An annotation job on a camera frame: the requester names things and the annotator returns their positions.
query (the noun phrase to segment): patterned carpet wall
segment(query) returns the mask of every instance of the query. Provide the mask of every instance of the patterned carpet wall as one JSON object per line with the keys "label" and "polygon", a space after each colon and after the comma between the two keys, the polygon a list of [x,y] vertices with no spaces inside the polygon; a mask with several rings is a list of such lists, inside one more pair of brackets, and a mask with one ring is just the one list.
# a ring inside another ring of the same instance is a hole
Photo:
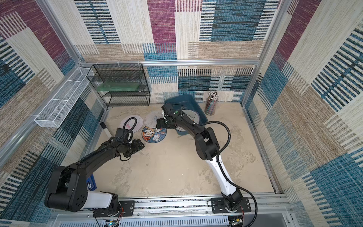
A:
{"label": "patterned carpet wall", "polygon": [[246,103],[300,226],[363,226],[363,3],[293,0]]}
{"label": "patterned carpet wall", "polygon": [[86,62],[258,58],[279,0],[49,0]]}
{"label": "patterned carpet wall", "polygon": [[[0,146],[75,65],[34,0],[0,0]],[[0,225],[45,226],[50,174],[83,156],[103,114],[88,86],[60,128],[36,127],[0,170]]]}
{"label": "patterned carpet wall", "polygon": [[205,102],[210,90],[218,91],[219,101],[241,102],[255,65],[147,66],[145,75],[151,103],[163,103],[181,94]]}
{"label": "patterned carpet wall", "polygon": [[74,65],[34,0],[0,0],[0,146]]}
{"label": "patterned carpet wall", "polygon": [[104,109],[88,85],[59,128],[36,126],[0,171],[1,226],[46,226],[44,206],[54,167],[84,156]]}

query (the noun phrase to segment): white wire mesh basket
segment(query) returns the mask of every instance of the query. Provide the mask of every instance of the white wire mesh basket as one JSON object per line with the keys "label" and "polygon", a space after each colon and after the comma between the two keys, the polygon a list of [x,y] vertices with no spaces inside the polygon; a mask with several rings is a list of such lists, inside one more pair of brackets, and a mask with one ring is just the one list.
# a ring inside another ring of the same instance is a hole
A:
{"label": "white wire mesh basket", "polygon": [[34,121],[40,127],[61,126],[62,122],[81,96],[89,81],[86,75],[89,68],[78,68],[62,85]]}

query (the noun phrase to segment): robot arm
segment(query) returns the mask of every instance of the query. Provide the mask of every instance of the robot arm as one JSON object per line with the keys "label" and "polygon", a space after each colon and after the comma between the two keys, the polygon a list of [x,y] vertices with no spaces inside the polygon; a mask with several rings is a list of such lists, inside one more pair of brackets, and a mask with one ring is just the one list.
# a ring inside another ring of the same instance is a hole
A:
{"label": "robot arm", "polygon": [[[171,104],[165,104],[162,109],[164,118],[157,119],[157,128],[174,129],[180,126],[194,137],[199,157],[208,163],[218,180],[226,211],[236,212],[243,197],[241,191],[229,180],[229,174],[219,156],[220,148],[213,129],[197,125],[184,114],[182,109],[175,110]],[[109,216],[119,212],[117,194],[87,191],[86,180],[107,161],[117,156],[121,157],[121,154],[128,158],[143,149],[144,145],[139,139],[129,143],[132,138],[125,138],[126,135],[132,134],[132,129],[118,129],[114,141],[111,141],[113,139],[111,138],[99,149],[76,163],[67,167],[57,167],[53,171],[48,185],[45,205],[49,208],[72,212],[77,212],[82,208],[102,208],[102,213],[107,213]]]}
{"label": "robot arm", "polygon": [[225,175],[230,179],[230,176],[221,160],[221,157],[217,159],[219,152],[219,144],[212,128],[205,128],[204,126],[197,125],[192,121],[183,110],[175,110],[170,103],[162,106],[164,118],[157,119],[157,128],[175,129],[176,127],[182,127],[188,131],[194,137],[196,151],[199,157],[205,160],[211,167],[218,183],[221,187],[222,196],[224,198],[224,205],[228,212],[235,212],[240,207],[242,202],[241,191],[233,186],[224,177],[221,168]]}
{"label": "robot arm", "polygon": [[87,190],[87,178],[103,164],[121,155],[125,158],[144,148],[139,139],[132,140],[132,129],[117,129],[116,136],[94,152],[86,155],[69,166],[58,166],[51,175],[48,191],[45,196],[45,206],[65,211],[77,212],[86,208],[102,208],[111,216],[119,211],[118,196],[115,193],[93,192]]}

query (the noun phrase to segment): pencil holder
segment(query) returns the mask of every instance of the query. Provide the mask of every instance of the pencil holder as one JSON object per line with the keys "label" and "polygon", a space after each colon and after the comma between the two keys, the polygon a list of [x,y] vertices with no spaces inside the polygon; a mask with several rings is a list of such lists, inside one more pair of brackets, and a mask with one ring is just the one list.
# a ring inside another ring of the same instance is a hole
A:
{"label": "pencil holder", "polygon": [[213,115],[216,112],[216,105],[218,102],[217,92],[209,92],[207,95],[207,103],[205,105],[205,114]]}

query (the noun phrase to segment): wire rack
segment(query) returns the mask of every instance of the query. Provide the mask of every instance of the wire rack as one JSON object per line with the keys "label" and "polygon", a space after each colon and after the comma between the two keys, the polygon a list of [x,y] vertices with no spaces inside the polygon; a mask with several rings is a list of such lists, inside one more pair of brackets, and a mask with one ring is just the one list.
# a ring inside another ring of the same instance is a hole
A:
{"label": "wire rack", "polygon": [[[148,106],[150,90],[141,64],[97,64],[88,72],[91,82],[103,101],[109,106]],[[136,83],[133,91],[100,91],[104,83]]]}
{"label": "wire rack", "polygon": [[60,127],[89,81],[86,75],[89,68],[78,68],[62,85],[34,121],[40,127]]}

